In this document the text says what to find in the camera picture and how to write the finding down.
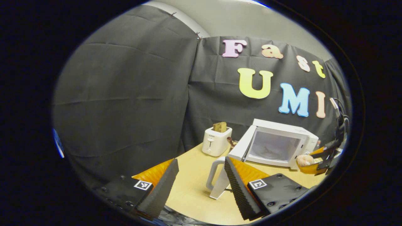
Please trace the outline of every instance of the wooden table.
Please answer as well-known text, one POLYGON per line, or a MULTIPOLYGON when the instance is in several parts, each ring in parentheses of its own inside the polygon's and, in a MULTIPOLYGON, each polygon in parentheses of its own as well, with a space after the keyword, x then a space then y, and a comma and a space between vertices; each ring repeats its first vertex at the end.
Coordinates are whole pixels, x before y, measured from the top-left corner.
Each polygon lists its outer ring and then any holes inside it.
MULTIPOLYGON (((195 220, 210 224, 240 225, 253 222, 243 220, 233 193, 225 191, 217 200, 209 197, 211 191, 205 184, 212 162, 218 157, 203 153, 201 148, 202 143, 177 157, 179 173, 174 181, 166 206, 195 220)), ((221 156, 226 156, 228 153, 229 149, 221 156)), ((325 174, 314 176, 304 174, 299 170, 290 170, 287 167, 270 166, 249 161, 246 161, 246 163, 269 175, 282 173, 306 188, 319 184, 325 177, 325 174)), ((212 181, 213 185, 222 166, 223 164, 218 166, 212 181)))

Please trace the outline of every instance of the white toaster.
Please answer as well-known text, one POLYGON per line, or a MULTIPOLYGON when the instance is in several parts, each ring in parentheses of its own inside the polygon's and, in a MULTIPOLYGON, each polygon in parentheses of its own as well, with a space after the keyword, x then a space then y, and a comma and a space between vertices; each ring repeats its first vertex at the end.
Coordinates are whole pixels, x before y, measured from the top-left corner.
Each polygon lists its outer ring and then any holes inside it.
POLYGON ((202 152, 220 156, 230 146, 227 138, 232 136, 232 128, 226 127, 226 132, 220 133, 212 130, 213 127, 205 130, 202 152))

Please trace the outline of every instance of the black backdrop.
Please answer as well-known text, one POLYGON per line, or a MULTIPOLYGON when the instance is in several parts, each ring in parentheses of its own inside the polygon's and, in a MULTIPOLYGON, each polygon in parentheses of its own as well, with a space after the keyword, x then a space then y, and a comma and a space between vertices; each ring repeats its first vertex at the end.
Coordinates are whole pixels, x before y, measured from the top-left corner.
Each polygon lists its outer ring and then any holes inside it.
MULTIPOLYGON (((399 65, 396 48, 392 47, 400 32, 395 29, 400 27, 396 20, 398 7, 377 1, 364 4, 281 2, 323 28, 345 50, 361 77, 368 122, 362 151, 342 179, 287 223, 396 224, 398 208, 393 203, 398 203, 400 194, 396 192, 395 178, 399 171, 396 162, 393 163, 396 159, 393 150, 398 133, 392 124, 396 125, 397 121, 387 122, 396 113, 395 98, 400 94, 394 92, 396 84, 387 75, 395 74, 399 65), (381 50, 373 52, 373 46, 379 43, 381 50)), ((10 141, 5 143, 7 152, 2 158, 6 222, 11 225, 127 224, 128 220, 112 214, 92 198, 71 172, 69 163, 59 158, 50 130, 48 107, 55 75, 71 51, 110 18, 132 8, 133 2, 10 4, 4 4, 2 14, 7 19, 2 20, 6 34, 2 47, 7 53, 8 66, 6 89, 2 89, 6 106, 2 110, 8 115, 4 138, 10 141)), ((284 9, 280 4, 272 4, 276 9, 284 9)), ((295 14, 289 16, 298 21, 302 19, 295 14)))
POLYGON ((331 59, 329 64, 313 54, 280 41, 272 41, 256 37, 210 37, 202 39, 197 47, 194 65, 189 78, 189 101, 183 125, 183 144, 189 150, 203 141, 204 131, 213 123, 227 122, 233 129, 233 140, 239 140, 252 125, 253 119, 274 121, 277 123, 300 126, 317 135, 323 144, 334 139, 336 125, 333 106, 329 98, 339 98, 349 116, 352 114, 349 89, 331 59), (224 58, 225 44, 223 40, 246 40, 247 46, 237 58, 224 58), (267 58, 261 54, 261 46, 271 44, 277 46, 284 55, 282 59, 267 58), (310 65, 310 72, 305 72, 297 64, 296 56, 303 56, 310 65), (325 79, 318 76, 312 61, 323 66, 325 79), (254 99, 246 97, 239 89, 239 68, 253 69, 256 74, 252 79, 252 87, 260 90, 263 86, 260 70, 273 73, 271 90, 267 97, 254 99), (296 95, 301 88, 310 91, 308 96, 307 117, 296 113, 281 113, 283 90, 281 83, 291 84, 296 95), (318 118, 318 100, 316 91, 325 93, 325 118, 318 118))
POLYGON ((195 33, 180 20, 139 6, 74 52, 59 77, 52 113, 86 186, 99 188, 184 153, 180 133, 196 48, 195 33))

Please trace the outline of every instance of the letter m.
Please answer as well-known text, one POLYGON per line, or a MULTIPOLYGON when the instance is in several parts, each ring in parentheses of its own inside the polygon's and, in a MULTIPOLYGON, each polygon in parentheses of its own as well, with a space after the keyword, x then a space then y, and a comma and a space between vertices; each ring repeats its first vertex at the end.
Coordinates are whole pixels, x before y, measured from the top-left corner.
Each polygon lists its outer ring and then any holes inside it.
POLYGON ((298 95, 296 96, 295 91, 291 84, 281 83, 281 87, 283 89, 283 99, 282 106, 279 108, 279 111, 282 113, 289 113, 289 104, 292 109, 292 113, 294 114, 296 110, 297 114, 303 117, 308 116, 308 95, 310 91, 306 88, 301 88, 299 90, 298 95))

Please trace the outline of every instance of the yellow letter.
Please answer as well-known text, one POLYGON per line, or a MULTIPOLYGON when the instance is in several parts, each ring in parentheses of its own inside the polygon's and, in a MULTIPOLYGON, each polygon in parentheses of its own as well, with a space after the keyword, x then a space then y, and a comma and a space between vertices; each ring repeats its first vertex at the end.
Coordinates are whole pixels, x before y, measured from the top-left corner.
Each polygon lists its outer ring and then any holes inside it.
POLYGON ((260 71, 260 75, 263 77, 263 88, 255 90, 252 87, 252 76, 255 74, 255 71, 249 68, 239 68, 237 71, 240 73, 240 91, 245 96, 262 99, 269 95, 271 91, 271 77, 273 76, 272 72, 260 71))
POLYGON ((262 49, 263 49, 263 51, 261 53, 265 57, 269 57, 269 58, 275 57, 278 59, 283 58, 283 55, 281 54, 281 51, 279 50, 279 48, 274 45, 263 45, 262 49))
POLYGON ((296 56, 297 61, 299 62, 299 67, 307 72, 310 72, 310 67, 307 64, 307 60, 302 56, 296 56))
POLYGON ((325 94, 323 92, 317 91, 316 95, 318 97, 318 110, 317 110, 317 117, 318 118, 325 118, 325 111, 324 111, 324 97, 325 94))
POLYGON ((316 60, 314 60, 312 63, 316 66, 316 70, 317 70, 318 75, 321 78, 325 78, 325 74, 322 72, 322 66, 320 65, 320 63, 318 61, 316 61, 316 60))

